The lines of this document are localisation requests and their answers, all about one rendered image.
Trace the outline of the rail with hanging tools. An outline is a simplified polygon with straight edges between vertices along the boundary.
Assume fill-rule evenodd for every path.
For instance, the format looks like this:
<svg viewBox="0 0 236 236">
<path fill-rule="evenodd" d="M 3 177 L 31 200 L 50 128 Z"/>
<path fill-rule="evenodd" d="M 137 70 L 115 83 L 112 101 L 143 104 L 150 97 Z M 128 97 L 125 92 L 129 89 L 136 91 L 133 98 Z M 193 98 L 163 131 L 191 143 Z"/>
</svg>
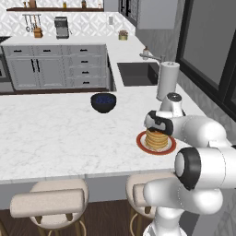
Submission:
<svg viewBox="0 0 236 236">
<path fill-rule="evenodd" d="M 41 27 L 40 14 L 23 14 L 26 23 L 26 32 L 33 32 L 35 29 Z"/>
</svg>

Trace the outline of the black framed glass cupboard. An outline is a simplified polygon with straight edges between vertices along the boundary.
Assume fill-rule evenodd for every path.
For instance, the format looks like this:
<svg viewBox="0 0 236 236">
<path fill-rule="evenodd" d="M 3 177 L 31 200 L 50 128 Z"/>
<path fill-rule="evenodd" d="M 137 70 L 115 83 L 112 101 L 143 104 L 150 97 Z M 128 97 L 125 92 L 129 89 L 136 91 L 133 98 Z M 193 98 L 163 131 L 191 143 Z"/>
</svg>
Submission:
<svg viewBox="0 0 236 236">
<path fill-rule="evenodd" d="M 119 12 L 134 26 L 137 25 L 138 0 L 119 0 Z"/>
</svg>

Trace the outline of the red and white plate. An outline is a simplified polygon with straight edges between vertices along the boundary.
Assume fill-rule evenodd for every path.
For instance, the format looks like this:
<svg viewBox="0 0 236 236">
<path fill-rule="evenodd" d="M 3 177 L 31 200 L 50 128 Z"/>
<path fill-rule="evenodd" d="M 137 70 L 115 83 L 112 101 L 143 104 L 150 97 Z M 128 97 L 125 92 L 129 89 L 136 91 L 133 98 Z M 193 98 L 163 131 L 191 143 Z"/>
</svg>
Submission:
<svg viewBox="0 0 236 236">
<path fill-rule="evenodd" d="M 167 155 L 172 153 L 176 149 L 176 141 L 173 137 L 169 136 L 168 137 L 168 144 L 166 147 L 163 147 L 161 149 L 155 150 L 151 147 L 148 147 L 146 144 L 146 132 L 143 131 L 141 132 L 137 137 L 136 137 L 136 143 L 137 145 L 145 152 L 148 154 L 152 155 Z"/>
</svg>

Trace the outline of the stack of pancakes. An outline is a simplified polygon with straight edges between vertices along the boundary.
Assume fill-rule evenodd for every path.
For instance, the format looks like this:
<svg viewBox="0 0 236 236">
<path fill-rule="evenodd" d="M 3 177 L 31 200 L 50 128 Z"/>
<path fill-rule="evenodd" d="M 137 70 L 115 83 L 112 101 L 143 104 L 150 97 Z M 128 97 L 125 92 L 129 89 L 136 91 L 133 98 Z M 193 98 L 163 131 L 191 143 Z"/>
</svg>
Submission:
<svg viewBox="0 0 236 236">
<path fill-rule="evenodd" d="M 158 131 L 151 132 L 147 130 L 145 143 L 148 148 L 159 150 L 165 148 L 168 145 L 168 136 Z"/>
</svg>

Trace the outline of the black bowl of blueberries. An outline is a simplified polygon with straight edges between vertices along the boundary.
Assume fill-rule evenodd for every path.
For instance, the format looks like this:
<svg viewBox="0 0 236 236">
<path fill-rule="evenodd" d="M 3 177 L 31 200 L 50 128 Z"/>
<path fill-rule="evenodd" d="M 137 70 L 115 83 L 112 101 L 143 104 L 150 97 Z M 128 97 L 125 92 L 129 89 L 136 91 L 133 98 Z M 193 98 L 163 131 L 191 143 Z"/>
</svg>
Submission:
<svg viewBox="0 0 236 236">
<path fill-rule="evenodd" d="M 100 113 L 111 111 L 116 105 L 116 96 L 111 93 L 96 93 L 90 98 L 91 106 Z"/>
</svg>

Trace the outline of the dark grey sink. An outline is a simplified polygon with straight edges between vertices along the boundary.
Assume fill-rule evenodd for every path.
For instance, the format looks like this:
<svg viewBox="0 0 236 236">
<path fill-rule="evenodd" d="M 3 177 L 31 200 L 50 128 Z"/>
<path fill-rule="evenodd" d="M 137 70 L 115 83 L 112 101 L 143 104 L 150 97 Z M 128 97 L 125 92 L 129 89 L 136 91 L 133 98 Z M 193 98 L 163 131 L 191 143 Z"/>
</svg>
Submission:
<svg viewBox="0 0 236 236">
<path fill-rule="evenodd" d="M 118 63 L 125 87 L 156 86 L 159 79 L 157 63 Z"/>
</svg>

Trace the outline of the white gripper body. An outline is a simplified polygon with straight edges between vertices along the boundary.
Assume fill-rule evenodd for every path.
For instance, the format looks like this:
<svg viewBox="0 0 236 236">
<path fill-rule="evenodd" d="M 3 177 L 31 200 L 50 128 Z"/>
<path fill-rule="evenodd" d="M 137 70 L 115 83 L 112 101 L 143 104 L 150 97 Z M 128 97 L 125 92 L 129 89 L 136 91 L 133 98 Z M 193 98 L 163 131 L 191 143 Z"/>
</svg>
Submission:
<svg viewBox="0 0 236 236">
<path fill-rule="evenodd" d="M 144 121 L 144 126 L 146 128 L 150 128 L 150 127 L 153 127 L 154 124 L 155 124 L 155 121 L 154 121 L 154 118 L 156 117 L 156 112 L 155 111 L 150 111 L 147 115 L 146 115 L 146 118 L 145 118 L 145 121 Z"/>
</svg>

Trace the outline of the silver tap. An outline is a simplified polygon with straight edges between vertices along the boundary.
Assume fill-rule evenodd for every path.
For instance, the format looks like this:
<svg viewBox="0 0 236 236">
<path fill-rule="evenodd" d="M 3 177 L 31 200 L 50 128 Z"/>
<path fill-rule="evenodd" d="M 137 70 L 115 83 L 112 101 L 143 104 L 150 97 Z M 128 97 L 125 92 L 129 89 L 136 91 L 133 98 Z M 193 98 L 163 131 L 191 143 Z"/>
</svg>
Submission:
<svg viewBox="0 0 236 236">
<path fill-rule="evenodd" d="M 158 61 L 159 63 L 162 63 L 165 61 L 165 55 L 161 55 L 160 57 L 157 57 L 157 56 L 153 56 L 153 55 L 147 55 L 147 54 L 140 53 L 139 56 L 141 56 L 144 60 L 154 59 L 154 60 Z"/>
</svg>

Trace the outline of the grey wall cupboard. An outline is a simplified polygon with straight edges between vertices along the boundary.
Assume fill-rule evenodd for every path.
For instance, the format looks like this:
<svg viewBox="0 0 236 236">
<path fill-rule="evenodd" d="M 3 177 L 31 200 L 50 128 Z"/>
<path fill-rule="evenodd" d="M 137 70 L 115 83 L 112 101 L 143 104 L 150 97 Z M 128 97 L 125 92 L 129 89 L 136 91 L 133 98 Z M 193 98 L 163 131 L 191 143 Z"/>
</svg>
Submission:
<svg viewBox="0 0 236 236">
<path fill-rule="evenodd" d="M 172 30 L 178 0 L 139 0 L 137 28 L 139 30 Z"/>
</svg>

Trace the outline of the white paper towel roll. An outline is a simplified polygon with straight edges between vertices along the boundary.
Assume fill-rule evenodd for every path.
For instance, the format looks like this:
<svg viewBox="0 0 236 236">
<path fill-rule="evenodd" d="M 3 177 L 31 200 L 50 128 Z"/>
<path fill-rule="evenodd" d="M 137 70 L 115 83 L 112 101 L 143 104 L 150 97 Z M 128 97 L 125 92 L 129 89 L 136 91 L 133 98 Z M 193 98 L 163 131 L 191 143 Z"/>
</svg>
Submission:
<svg viewBox="0 0 236 236">
<path fill-rule="evenodd" d="M 162 62 L 159 67 L 157 99 L 163 101 L 166 95 L 174 92 L 179 76 L 180 65 L 176 62 Z"/>
</svg>

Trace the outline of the dark wooden wall shelf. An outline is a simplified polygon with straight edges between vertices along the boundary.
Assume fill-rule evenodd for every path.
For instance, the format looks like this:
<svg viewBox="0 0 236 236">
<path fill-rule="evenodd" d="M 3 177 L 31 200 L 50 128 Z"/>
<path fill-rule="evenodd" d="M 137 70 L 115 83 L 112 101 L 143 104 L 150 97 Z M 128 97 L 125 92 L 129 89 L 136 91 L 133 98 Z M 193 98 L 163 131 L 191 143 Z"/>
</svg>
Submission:
<svg viewBox="0 0 236 236">
<path fill-rule="evenodd" d="M 103 8 L 82 8 L 82 7 L 11 7 L 6 11 L 25 11 L 25 12 L 104 12 Z"/>
</svg>

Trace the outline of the silver coffee machine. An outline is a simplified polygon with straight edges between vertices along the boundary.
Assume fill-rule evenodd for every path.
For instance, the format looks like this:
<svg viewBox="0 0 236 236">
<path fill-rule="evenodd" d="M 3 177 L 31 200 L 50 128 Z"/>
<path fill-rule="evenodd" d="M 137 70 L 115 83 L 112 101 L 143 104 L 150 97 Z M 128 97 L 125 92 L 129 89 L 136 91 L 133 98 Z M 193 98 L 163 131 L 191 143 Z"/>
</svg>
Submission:
<svg viewBox="0 0 236 236">
<path fill-rule="evenodd" d="M 70 31 L 68 28 L 67 17 L 55 17 L 54 26 L 56 29 L 56 38 L 58 40 L 69 38 Z"/>
</svg>

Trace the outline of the beige stool with wooden legs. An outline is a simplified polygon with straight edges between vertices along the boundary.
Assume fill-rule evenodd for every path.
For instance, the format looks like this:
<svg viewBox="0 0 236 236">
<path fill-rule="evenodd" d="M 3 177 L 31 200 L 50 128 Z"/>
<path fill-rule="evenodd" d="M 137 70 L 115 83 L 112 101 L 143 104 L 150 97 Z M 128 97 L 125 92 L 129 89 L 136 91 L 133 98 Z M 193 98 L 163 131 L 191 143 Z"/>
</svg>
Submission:
<svg viewBox="0 0 236 236">
<path fill-rule="evenodd" d="M 83 214 L 89 202 L 89 188 L 83 179 L 38 182 L 10 202 L 13 218 L 29 218 L 40 236 L 61 236 L 71 225 L 76 236 L 87 236 Z"/>
<path fill-rule="evenodd" d="M 173 178 L 171 172 L 158 172 L 131 175 L 125 186 L 125 193 L 130 205 L 129 230 L 132 236 L 142 236 L 142 222 L 144 218 L 153 219 L 156 208 L 148 206 L 143 196 L 143 189 L 146 183 L 156 179 Z"/>
</svg>

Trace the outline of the black framed window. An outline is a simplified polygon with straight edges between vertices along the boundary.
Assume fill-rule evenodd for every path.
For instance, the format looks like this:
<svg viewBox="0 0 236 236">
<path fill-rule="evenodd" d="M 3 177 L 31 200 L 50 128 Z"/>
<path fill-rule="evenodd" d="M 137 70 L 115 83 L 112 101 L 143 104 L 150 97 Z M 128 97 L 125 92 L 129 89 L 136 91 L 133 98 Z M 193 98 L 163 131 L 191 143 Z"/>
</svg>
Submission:
<svg viewBox="0 0 236 236">
<path fill-rule="evenodd" d="M 236 121 L 236 0 L 185 0 L 176 61 Z"/>
</svg>

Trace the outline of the grey run of cupboards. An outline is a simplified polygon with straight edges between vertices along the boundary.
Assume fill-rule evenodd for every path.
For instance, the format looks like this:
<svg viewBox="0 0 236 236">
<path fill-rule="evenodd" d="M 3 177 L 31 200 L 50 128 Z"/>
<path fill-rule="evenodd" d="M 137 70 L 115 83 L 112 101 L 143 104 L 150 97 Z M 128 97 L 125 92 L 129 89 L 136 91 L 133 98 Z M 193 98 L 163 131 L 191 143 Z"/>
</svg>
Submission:
<svg viewBox="0 0 236 236">
<path fill-rule="evenodd" d="M 4 45 L 16 90 L 113 90 L 105 44 Z"/>
</svg>

